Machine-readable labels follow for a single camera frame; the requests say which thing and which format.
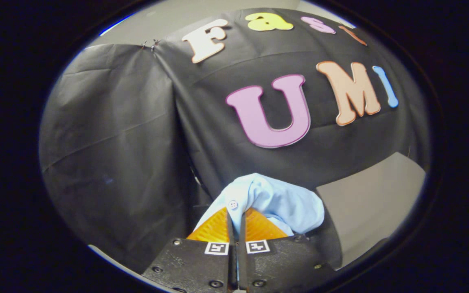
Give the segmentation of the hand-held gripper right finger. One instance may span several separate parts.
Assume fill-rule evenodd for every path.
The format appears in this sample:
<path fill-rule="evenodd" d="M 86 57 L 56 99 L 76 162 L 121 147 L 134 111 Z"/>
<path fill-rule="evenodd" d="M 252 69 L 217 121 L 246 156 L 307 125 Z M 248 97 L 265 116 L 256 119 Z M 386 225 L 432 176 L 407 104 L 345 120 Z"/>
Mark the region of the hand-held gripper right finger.
<path fill-rule="evenodd" d="M 329 213 L 313 231 L 285 237 L 250 208 L 242 220 L 238 287 L 248 293 L 307 293 L 336 277 L 336 228 Z"/>

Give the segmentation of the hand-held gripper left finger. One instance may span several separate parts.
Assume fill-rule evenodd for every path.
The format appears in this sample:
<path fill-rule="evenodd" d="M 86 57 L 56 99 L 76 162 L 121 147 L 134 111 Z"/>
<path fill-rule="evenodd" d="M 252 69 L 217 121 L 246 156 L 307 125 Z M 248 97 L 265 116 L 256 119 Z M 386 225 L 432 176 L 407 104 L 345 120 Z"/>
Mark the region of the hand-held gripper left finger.
<path fill-rule="evenodd" d="M 187 238 L 172 238 L 142 273 L 167 292 L 232 293 L 236 264 L 232 221 L 221 208 Z"/>

